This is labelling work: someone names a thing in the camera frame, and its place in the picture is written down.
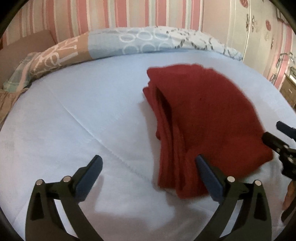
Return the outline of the person's right hand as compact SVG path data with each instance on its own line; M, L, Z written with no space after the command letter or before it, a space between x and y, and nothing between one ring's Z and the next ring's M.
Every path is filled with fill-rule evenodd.
M285 199L282 205L283 210L287 210L288 207L291 205L292 201L295 198L295 190L296 190L295 181L291 181L287 187L287 194L285 196Z

